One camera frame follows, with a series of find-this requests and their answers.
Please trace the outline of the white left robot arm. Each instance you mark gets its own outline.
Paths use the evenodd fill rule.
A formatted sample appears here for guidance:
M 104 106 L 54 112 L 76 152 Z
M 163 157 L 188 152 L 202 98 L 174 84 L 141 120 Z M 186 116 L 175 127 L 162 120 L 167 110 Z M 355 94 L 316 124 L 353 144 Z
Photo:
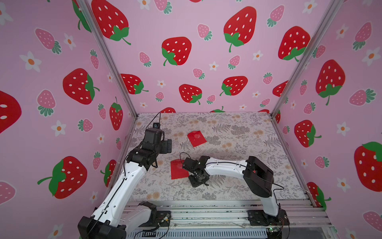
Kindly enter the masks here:
M 145 130 L 144 139 L 125 158 L 123 171 L 116 185 L 91 217 L 82 217 L 78 230 L 82 239 L 125 239 L 143 224 L 152 225 L 156 220 L 156 205 L 147 201 L 128 213 L 121 222 L 123 210 L 135 187 L 150 167 L 158 167 L 157 157 L 172 152 L 172 141 L 158 122 Z

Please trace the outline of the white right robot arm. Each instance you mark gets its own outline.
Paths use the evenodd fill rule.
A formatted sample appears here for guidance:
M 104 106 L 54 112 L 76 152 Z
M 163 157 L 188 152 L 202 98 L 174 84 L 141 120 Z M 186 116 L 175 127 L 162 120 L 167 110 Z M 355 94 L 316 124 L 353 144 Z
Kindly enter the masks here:
M 182 168 L 190 173 L 189 180 L 194 188 L 206 184 L 212 175 L 244 180 L 250 191 L 260 197 L 264 214 L 272 217 L 279 215 L 279 205 L 273 193 L 274 173 L 254 156 L 241 161 L 221 160 L 209 156 L 201 156 L 198 160 L 187 157 Z

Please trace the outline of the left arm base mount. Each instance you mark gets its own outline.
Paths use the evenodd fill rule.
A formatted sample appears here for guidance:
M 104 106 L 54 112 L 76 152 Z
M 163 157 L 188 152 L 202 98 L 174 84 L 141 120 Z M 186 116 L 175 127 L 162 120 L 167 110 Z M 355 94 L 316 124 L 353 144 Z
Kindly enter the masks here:
M 157 206 L 148 201 L 138 204 L 137 226 L 138 227 L 165 227 L 171 220 L 171 211 L 158 211 Z

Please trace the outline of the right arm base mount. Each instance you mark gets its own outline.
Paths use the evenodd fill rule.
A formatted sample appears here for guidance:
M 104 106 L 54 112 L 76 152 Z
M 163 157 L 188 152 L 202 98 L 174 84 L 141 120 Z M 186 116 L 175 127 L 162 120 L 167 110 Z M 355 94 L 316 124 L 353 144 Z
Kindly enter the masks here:
M 289 226 L 289 219 L 286 211 L 279 209 L 277 216 L 270 216 L 264 213 L 263 210 L 249 210 L 248 221 L 252 226 Z

